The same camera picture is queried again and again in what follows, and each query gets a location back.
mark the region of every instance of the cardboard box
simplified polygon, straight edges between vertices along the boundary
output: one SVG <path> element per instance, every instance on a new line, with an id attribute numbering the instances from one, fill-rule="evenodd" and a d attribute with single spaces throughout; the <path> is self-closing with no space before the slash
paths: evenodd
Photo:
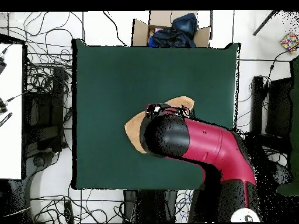
<path id="1" fill-rule="evenodd" d="M 197 10 L 151 10 L 149 12 L 148 24 L 134 19 L 131 46 L 146 47 L 148 45 L 149 30 L 155 28 L 170 28 L 173 20 L 187 15 L 188 13 L 194 13 L 197 17 Z M 208 47 L 210 30 L 210 26 L 198 29 L 193 39 L 196 47 Z"/>

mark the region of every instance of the black border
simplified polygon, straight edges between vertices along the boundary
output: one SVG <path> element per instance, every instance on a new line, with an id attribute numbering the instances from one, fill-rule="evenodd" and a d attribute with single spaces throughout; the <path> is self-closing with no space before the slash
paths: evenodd
<path id="1" fill-rule="evenodd" d="M 71 187 L 77 184 L 77 39 L 72 39 L 72 180 Z"/>
<path id="2" fill-rule="evenodd" d="M 25 41 L 19 40 L 18 38 L 14 38 L 11 36 L 7 36 L 5 34 L 0 34 L 0 43 L 2 44 L 21 44 L 23 48 L 22 52 L 22 59 L 23 59 L 23 66 L 22 66 L 22 93 L 25 92 L 27 87 L 27 45 Z M 22 98 L 22 163 L 21 163 L 21 179 L 26 178 L 26 144 L 27 138 L 25 133 L 25 98 Z"/>

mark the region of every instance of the white floor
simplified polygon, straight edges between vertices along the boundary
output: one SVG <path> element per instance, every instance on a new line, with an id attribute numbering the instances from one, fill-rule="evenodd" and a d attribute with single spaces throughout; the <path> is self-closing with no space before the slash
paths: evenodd
<path id="1" fill-rule="evenodd" d="M 134 12 L 109 12 L 111 18 L 117 25 L 120 39 L 130 46 L 131 31 L 133 19 L 142 20 L 148 23 L 148 11 L 134 11 Z M 240 77 L 239 77 L 239 100 L 247 99 L 250 95 L 249 84 L 254 76 L 264 75 L 268 76 L 270 66 L 276 55 L 285 51 L 280 45 L 280 40 L 290 31 L 299 34 L 298 17 L 280 14 L 270 20 L 264 28 L 256 35 L 253 32 L 263 22 L 270 10 L 214 10 L 213 12 L 213 39 L 210 40 L 210 47 L 224 48 L 232 41 L 241 43 L 240 55 Z M 102 12 L 74 12 L 80 20 L 84 20 L 85 42 L 92 46 L 117 46 L 121 45 L 116 36 L 114 24 Z M 23 39 L 25 35 L 24 21 L 30 15 L 28 13 L 10 13 L 9 14 L 9 35 Z M 39 13 L 33 13 L 27 20 L 29 23 L 36 18 Z M 40 29 L 42 17 L 32 21 L 27 31 L 31 34 L 37 34 Z M 7 27 L 7 20 L 5 15 L 0 15 L 0 27 Z M 73 38 L 83 38 L 83 31 L 81 22 L 73 14 L 69 12 L 50 12 L 45 15 L 44 23 L 41 28 L 41 33 L 49 31 L 55 27 L 62 26 L 68 19 L 67 24 L 63 29 L 67 29 Z M 210 22 L 210 11 L 199 11 L 199 26 L 208 26 Z M 7 34 L 7 29 L 0 29 L 0 33 Z M 47 34 L 46 41 L 48 44 L 56 44 L 65 46 L 64 48 L 57 46 L 49 46 L 48 53 L 60 53 L 62 49 L 66 52 L 71 51 L 71 35 L 63 30 L 52 31 Z M 28 39 L 45 43 L 45 34 L 39 36 L 28 36 Z M 32 47 L 28 47 L 29 53 L 45 53 L 46 46 L 30 43 Z M 271 80 L 285 78 L 290 76 L 289 61 L 295 58 L 296 54 L 283 54 L 279 57 L 274 65 L 274 70 L 271 74 Z M 39 62 L 37 55 L 32 55 L 33 62 Z M 239 103 L 238 115 L 250 111 L 250 100 Z M 71 99 L 68 100 L 68 107 L 71 106 Z M 250 114 L 240 118 L 237 125 L 246 125 L 250 121 Z M 71 128 L 71 121 L 65 126 Z M 240 127 L 243 131 L 249 130 L 249 125 Z M 71 131 L 66 130 L 65 136 L 69 146 L 72 144 Z M 72 177 L 72 155 L 69 149 L 64 149 L 60 154 L 59 161 L 47 168 L 43 172 L 39 172 L 32 183 L 31 197 L 48 197 L 53 199 L 53 195 L 68 195 L 68 187 Z M 70 196 L 73 200 L 78 200 L 80 204 L 82 193 L 82 206 L 86 206 L 86 200 L 90 195 L 91 190 L 74 191 L 70 189 Z M 37 214 L 42 207 L 49 203 L 49 200 L 34 200 L 32 201 L 32 212 Z M 88 201 L 88 208 L 90 211 L 94 209 L 102 209 L 107 213 L 108 219 L 114 216 L 113 207 L 119 206 L 119 201 L 123 200 L 123 192 L 121 190 L 92 190 Z M 73 205 L 74 215 L 80 214 L 80 208 Z M 105 220 L 105 216 L 100 212 L 93 213 L 95 218 L 101 222 Z M 181 222 L 181 216 L 178 216 L 178 222 Z M 47 220 L 49 217 L 44 214 L 41 215 L 40 220 Z M 94 223 L 95 221 L 89 216 L 82 221 L 82 223 Z M 121 218 L 116 217 L 112 223 L 121 222 Z"/>

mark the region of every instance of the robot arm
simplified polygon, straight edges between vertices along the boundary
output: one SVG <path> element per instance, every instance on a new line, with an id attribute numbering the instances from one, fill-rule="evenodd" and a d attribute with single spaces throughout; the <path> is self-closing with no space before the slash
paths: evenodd
<path id="1" fill-rule="evenodd" d="M 240 137 L 222 127 L 187 118 L 183 108 L 150 104 L 140 129 L 147 153 L 207 163 L 221 173 L 218 222 L 259 221 L 255 172 Z"/>

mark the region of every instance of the black stand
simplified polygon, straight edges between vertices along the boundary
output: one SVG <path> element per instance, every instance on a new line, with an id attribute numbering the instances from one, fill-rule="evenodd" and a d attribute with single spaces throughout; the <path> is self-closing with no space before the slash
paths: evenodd
<path id="1" fill-rule="evenodd" d="M 270 20 L 272 18 L 273 15 L 275 15 L 278 11 L 277 10 L 273 10 L 271 11 L 271 13 L 267 16 L 267 18 L 263 21 L 263 23 L 258 27 L 258 29 L 255 30 L 255 32 L 253 33 L 254 36 L 256 36 L 258 34 L 258 32 L 264 27 L 264 25 L 268 22 L 268 20 Z"/>

